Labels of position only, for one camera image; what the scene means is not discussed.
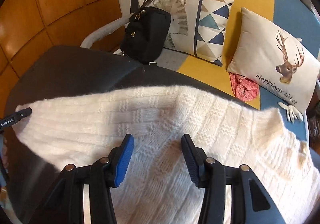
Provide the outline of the white glove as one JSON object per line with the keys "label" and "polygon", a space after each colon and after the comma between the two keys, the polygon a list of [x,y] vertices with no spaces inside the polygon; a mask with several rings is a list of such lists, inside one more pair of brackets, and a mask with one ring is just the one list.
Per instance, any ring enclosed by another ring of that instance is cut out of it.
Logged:
{"label": "white glove", "polygon": [[278,102],[278,105],[286,110],[287,120],[290,123],[295,123],[296,120],[303,122],[303,115],[293,105],[286,105],[282,102]]}

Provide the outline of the black handbag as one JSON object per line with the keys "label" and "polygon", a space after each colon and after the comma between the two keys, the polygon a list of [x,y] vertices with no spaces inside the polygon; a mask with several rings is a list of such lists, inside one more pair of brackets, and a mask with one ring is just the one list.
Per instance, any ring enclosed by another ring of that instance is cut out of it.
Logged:
{"label": "black handbag", "polygon": [[121,52],[142,64],[155,63],[161,55],[170,24],[170,13],[155,7],[139,8],[129,18]]}

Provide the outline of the triangle pattern cushion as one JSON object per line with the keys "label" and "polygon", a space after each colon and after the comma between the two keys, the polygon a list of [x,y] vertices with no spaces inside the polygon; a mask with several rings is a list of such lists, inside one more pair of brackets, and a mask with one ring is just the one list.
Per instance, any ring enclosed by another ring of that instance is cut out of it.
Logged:
{"label": "triangle pattern cushion", "polygon": [[226,27],[234,0],[138,0],[171,15],[164,48],[222,66]]}

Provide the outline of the cream knitted sweater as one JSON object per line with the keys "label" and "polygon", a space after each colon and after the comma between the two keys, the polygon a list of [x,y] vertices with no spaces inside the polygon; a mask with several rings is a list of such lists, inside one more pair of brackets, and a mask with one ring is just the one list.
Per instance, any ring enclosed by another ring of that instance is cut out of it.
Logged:
{"label": "cream knitted sweater", "polygon": [[309,146],[277,108],[252,110],[186,87],[139,87],[36,101],[14,126],[21,143],[57,169],[90,165],[120,145],[135,149],[112,192],[119,223],[197,223],[203,191],[191,182],[182,135],[223,165],[249,165],[286,223],[303,223],[319,201]]}

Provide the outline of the deer print cushion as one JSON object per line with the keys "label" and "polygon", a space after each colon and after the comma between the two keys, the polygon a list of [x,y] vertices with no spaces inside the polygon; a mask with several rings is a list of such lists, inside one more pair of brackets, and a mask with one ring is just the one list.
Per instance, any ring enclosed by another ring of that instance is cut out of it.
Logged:
{"label": "deer print cushion", "polygon": [[241,9],[241,32],[229,73],[249,78],[305,112],[315,90],[319,61],[270,20]]}

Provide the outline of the pink cloth on sofa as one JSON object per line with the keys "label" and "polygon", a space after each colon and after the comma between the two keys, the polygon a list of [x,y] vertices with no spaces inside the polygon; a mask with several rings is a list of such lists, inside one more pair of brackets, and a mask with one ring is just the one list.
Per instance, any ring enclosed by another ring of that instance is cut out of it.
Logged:
{"label": "pink cloth on sofa", "polygon": [[252,80],[229,73],[231,88],[234,96],[243,102],[249,102],[256,99],[259,95],[259,86]]}

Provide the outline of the blue yellow grey sofa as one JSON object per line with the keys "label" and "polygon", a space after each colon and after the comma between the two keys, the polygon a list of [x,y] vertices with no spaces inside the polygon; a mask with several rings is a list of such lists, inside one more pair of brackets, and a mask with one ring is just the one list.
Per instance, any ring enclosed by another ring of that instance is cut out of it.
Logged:
{"label": "blue yellow grey sofa", "polygon": [[163,50],[157,65],[148,66],[125,57],[120,50],[109,58],[109,65],[119,76],[109,89],[133,86],[171,85],[181,83],[237,102],[232,91],[226,67],[238,44],[241,28],[241,7],[252,8],[270,18],[293,36],[302,37],[302,43],[312,55],[318,54],[319,24],[316,17],[300,0],[235,0],[228,20],[224,63],[221,67],[183,53]]}

